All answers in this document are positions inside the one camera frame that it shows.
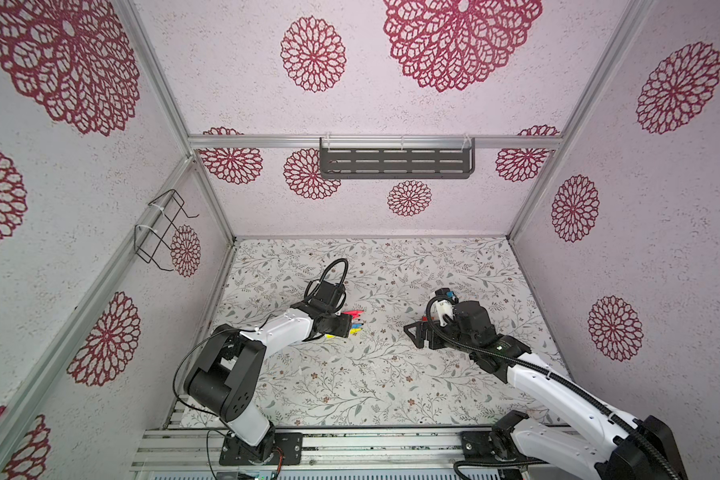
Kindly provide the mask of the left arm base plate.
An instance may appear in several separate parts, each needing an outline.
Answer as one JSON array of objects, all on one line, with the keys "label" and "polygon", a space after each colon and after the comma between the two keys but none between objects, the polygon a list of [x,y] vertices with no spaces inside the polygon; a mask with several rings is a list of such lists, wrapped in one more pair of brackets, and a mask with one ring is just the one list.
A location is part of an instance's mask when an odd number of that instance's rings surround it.
[{"label": "left arm base plate", "polygon": [[280,432],[267,434],[257,446],[227,436],[222,445],[219,465],[224,467],[292,466],[301,463],[304,435]]}]

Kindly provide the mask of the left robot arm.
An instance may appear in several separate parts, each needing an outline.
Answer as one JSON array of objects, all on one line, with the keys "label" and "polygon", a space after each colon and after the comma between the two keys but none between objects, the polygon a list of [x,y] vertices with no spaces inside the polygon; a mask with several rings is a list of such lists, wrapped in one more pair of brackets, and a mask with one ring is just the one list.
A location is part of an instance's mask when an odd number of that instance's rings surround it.
[{"label": "left robot arm", "polygon": [[236,439],[258,448],[273,430],[253,400],[265,361],[313,337],[346,338],[355,320],[350,313],[305,307],[289,308],[252,331],[224,324],[203,346],[185,377],[184,390],[227,425]]}]

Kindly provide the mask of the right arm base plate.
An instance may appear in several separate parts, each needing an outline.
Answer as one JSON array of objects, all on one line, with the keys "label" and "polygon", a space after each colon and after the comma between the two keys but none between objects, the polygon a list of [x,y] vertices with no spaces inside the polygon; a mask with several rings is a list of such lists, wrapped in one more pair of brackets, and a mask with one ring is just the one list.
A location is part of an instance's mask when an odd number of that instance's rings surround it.
[{"label": "right arm base plate", "polygon": [[545,464],[520,453],[508,436],[490,430],[462,431],[460,441],[466,464],[495,468]]}]

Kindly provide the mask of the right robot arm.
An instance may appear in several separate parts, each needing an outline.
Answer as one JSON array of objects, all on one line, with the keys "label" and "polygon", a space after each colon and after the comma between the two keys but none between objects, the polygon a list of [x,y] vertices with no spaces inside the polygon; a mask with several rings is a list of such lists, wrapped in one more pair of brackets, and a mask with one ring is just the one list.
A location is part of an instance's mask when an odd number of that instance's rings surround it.
[{"label": "right robot arm", "polygon": [[453,465],[495,469],[511,479],[521,470],[550,465],[578,479],[685,479],[688,474],[670,427],[654,416],[639,419],[598,399],[557,373],[522,341],[497,332],[477,301],[437,291],[422,319],[403,328],[416,348],[450,348],[483,372],[542,403],[572,433],[512,410],[489,430],[461,436],[464,457]]}]

